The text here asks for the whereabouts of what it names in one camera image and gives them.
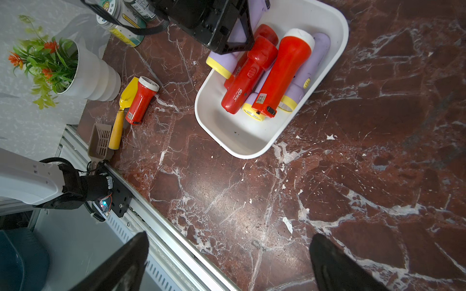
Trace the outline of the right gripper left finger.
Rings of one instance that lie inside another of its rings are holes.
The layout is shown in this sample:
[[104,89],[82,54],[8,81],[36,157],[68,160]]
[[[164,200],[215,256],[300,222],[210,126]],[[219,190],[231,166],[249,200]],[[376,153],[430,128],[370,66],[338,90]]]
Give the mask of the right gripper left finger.
[[147,233],[137,233],[72,290],[138,291],[145,273],[148,253]]

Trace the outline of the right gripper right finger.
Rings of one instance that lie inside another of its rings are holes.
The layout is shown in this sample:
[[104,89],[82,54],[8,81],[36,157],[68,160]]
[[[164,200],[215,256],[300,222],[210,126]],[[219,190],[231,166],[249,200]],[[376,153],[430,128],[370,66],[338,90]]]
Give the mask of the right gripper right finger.
[[320,291],[385,291],[387,288],[322,234],[309,246],[314,277]]

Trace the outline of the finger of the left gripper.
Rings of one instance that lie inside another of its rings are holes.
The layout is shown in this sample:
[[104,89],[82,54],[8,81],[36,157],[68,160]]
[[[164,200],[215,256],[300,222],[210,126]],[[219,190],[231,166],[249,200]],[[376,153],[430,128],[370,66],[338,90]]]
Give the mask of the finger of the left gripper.
[[218,32],[218,54],[244,52],[254,44],[254,1],[228,1]]

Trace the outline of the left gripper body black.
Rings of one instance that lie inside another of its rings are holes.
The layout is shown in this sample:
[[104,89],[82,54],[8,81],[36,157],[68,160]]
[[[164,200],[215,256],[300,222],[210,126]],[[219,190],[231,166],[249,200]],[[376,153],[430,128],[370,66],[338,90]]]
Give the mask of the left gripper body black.
[[176,23],[212,52],[224,55],[242,51],[242,42],[229,40],[242,15],[241,1],[155,0],[149,3],[160,17]]

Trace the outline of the white plastic storage box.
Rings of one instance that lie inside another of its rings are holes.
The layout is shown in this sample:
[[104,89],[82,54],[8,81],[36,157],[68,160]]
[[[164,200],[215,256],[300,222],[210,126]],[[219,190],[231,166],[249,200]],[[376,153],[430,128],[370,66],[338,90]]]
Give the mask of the white plastic storage box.
[[[297,109],[301,109],[326,75],[342,56],[348,44],[347,19],[336,8],[321,1],[271,1],[271,8],[259,24],[270,26],[278,37],[293,28],[310,34],[325,33],[330,37],[330,49],[309,83]],[[278,139],[298,111],[285,113],[266,121],[256,121],[244,112],[232,115],[221,107],[226,93],[225,78],[212,69],[195,99],[195,117],[199,125],[229,154],[240,159],[263,155]]]

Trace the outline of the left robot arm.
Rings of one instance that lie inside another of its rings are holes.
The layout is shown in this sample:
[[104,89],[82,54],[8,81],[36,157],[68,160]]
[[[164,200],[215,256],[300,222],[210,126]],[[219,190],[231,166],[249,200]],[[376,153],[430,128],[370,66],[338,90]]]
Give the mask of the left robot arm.
[[[154,1],[160,24],[130,28],[140,36],[156,35],[176,23],[188,35],[219,55],[252,48],[254,37],[247,1]],[[77,209],[110,194],[103,176],[82,177],[66,160],[38,162],[1,150],[3,197],[45,209]]]

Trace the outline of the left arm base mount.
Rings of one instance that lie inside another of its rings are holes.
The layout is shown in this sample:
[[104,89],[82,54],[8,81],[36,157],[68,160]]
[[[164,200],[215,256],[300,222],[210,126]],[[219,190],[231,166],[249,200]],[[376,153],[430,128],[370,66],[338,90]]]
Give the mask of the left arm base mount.
[[97,168],[92,171],[98,175],[112,178],[112,188],[109,194],[101,200],[90,201],[85,204],[85,208],[90,215],[97,221],[103,223],[110,218],[111,214],[122,218],[127,212],[133,194],[125,184],[125,180],[111,168],[108,163],[101,162]]

